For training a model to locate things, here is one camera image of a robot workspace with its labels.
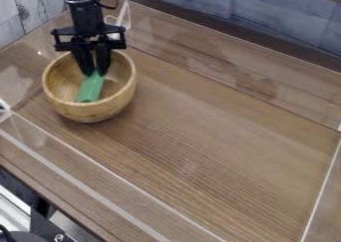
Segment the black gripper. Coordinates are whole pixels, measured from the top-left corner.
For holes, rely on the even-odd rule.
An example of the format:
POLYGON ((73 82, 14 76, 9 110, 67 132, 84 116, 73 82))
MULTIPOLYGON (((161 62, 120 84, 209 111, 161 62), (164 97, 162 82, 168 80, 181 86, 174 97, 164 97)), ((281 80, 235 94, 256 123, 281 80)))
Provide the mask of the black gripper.
POLYGON ((92 51, 97 49, 97 63, 104 77, 112 65, 112 50, 128 48, 128 29, 105 21, 104 10, 116 10, 117 6, 105 5, 101 0, 66 0, 66 3, 73 25, 53 30, 55 50, 73 51, 84 74, 92 76, 96 70, 92 51))

